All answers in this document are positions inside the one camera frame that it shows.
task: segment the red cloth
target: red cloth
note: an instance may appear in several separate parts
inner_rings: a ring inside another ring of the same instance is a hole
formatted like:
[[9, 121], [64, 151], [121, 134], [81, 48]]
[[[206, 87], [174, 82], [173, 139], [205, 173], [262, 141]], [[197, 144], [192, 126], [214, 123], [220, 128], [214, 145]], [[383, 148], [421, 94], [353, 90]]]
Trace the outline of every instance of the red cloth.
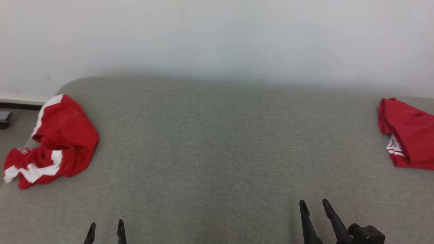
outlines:
[[434, 115], [395, 98], [382, 99], [378, 126], [391, 134], [386, 149], [396, 167], [434, 170]]
[[38, 114], [32, 138], [38, 148], [14, 148], [4, 163], [4, 180], [18, 188], [72, 177], [89, 166], [98, 133], [81, 106], [67, 95], [51, 98]]

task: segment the baseboard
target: baseboard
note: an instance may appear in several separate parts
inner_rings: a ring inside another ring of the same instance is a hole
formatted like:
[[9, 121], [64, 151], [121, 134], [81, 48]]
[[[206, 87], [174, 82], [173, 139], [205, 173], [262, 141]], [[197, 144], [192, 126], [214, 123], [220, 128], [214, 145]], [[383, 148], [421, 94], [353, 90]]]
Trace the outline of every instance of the baseboard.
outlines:
[[0, 102], [2, 103], [15, 103], [25, 105], [44, 105], [50, 98], [34, 97], [34, 96], [4, 96], [0, 95]]

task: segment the gray fabric surface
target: gray fabric surface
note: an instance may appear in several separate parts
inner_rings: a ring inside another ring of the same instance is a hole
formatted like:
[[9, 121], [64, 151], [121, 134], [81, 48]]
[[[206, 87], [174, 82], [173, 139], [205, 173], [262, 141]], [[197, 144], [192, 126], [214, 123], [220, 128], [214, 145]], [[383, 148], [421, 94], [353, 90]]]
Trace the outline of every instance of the gray fabric surface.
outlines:
[[[434, 240], [434, 171], [395, 168], [379, 96], [86, 78], [65, 85], [99, 131], [91, 165], [19, 190], [3, 184], [4, 243], [302, 243], [300, 199], [335, 243], [346, 226], [386, 243]], [[434, 99], [398, 97], [434, 113]]]

